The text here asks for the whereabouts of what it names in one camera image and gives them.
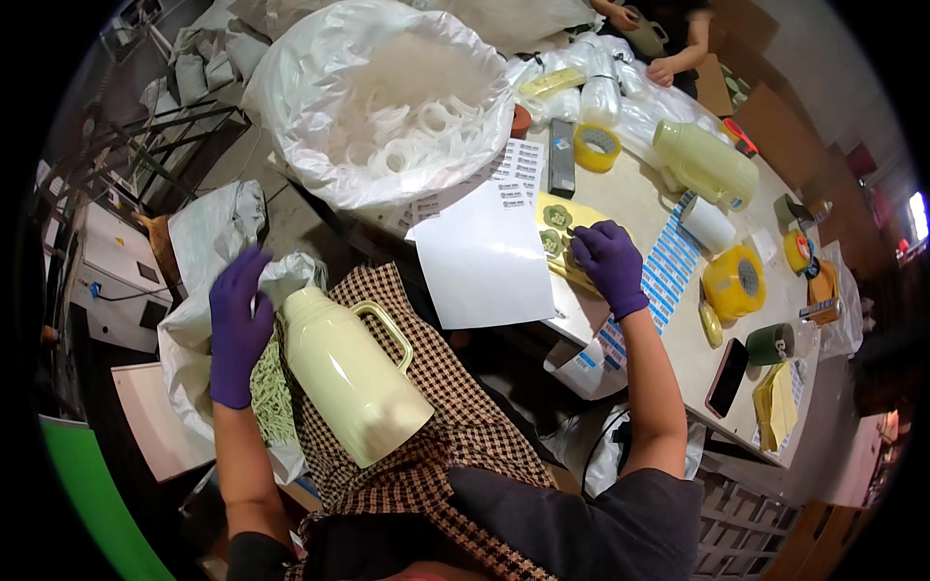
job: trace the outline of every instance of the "white paper roll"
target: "white paper roll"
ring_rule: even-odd
[[[737,230],[720,208],[696,195],[682,212],[682,226],[713,254],[730,247]]]

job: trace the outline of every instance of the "white machine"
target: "white machine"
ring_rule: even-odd
[[[87,310],[90,336],[154,353],[155,327],[171,308],[171,293],[149,240],[102,206],[87,208],[71,300]]]

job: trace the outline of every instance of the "gray box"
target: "gray box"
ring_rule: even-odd
[[[574,124],[552,119],[549,128],[549,193],[570,200],[575,195]]]

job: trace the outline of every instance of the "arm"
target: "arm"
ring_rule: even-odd
[[[634,31],[639,28],[632,18],[636,16],[634,12],[626,7],[617,6],[611,0],[591,0],[591,7],[603,14],[621,31]]]
[[[627,348],[633,441],[620,477],[643,468],[684,476],[688,427],[669,356],[641,287],[643,257],[616,222],[575,228],[572,250],[620,323]]]
[[[263,533],[291,548],[284,505],[250,407],[248,385],[252,368],[272,336],[272,304],[258,292],[259,275],[270,259],[271,254],[249,248],[210,289],[210,397],[219,492],[226,504],[229,537],[244,532]],[[253,298],[254,317],[250,306]]]
[[[633,438],[630,456],[619,478],[642,468],[659,469],[683,478],[687,417],[669,355],[649,309],[621,319],[620,330],[627,347]]]
[[[291,548],[285,507],[252,408],[234,410],[213,402],[213,430],[229,537],[264,533]]]
[[[688,24],[688,46],[677,55],[655,59],[646,69],[646,76],[662,86],[671,86],[675,74],[690,71],[707,58],[711,37],[711,14],[698,12]]]

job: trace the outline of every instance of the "gray t-shirt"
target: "gray t-shirt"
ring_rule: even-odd
[[[482,469],[452,468],[451,504],[561,579],[687,579],[698,557],[702,489],[641,469],[593,501]],[[334,516],[318,523],[307,579],[381,579],[413,561],[488,574],[415,514]],[[258,533],[229,545],[229,581],[280,579],[293,556]]]

